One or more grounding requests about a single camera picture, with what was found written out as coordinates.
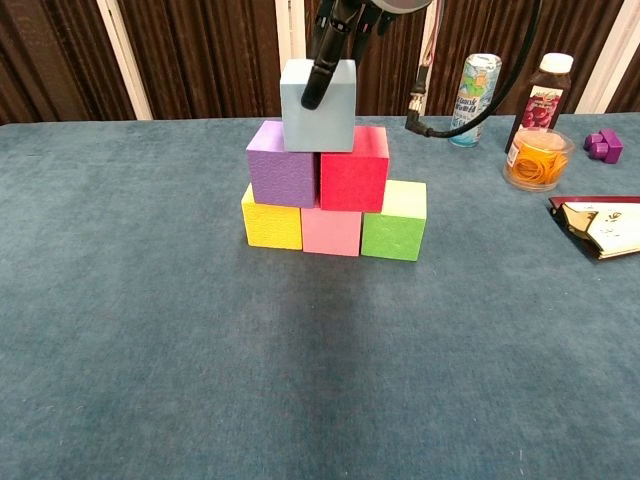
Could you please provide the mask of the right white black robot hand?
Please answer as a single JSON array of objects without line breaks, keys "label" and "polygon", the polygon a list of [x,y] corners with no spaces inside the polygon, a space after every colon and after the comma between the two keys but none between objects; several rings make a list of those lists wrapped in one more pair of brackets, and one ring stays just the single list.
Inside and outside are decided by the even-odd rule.
[{"label": "right white black robot hand", "polygon": [[373,28],[377,27],[377,34],[383,36],[397,17],[398,14],[383,10],[374,1],[322,1],[314,26],[314,64],[301,105],[308,110],[319,107],[351,34],[354,41],[350,59],[358,67]]}]

